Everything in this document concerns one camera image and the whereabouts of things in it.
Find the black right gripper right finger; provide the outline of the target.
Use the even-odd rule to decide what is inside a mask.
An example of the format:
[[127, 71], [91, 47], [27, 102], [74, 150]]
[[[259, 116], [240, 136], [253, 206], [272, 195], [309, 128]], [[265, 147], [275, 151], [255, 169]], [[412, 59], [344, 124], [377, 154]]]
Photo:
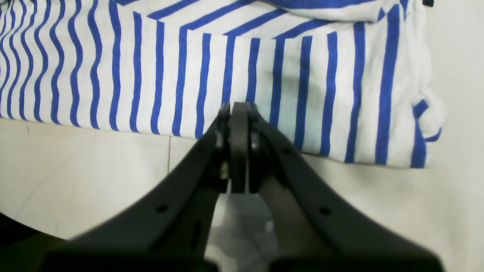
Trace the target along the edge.
[[270, 272], [442, 272], [439, 257], [360, 212], [294, 145], [248, 110], [248, 188], [268, 205], [280, 248]]

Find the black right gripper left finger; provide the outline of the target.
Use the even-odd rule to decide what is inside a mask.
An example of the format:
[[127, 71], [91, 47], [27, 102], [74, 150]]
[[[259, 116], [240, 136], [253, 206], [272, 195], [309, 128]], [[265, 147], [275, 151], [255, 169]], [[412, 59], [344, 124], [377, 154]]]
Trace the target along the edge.
[[48, 253], [42, 272], [217, 272], [204, 260], [221, 193], [243, 193], [247, 104], [224, 104], [171, 173], [125, 211]]

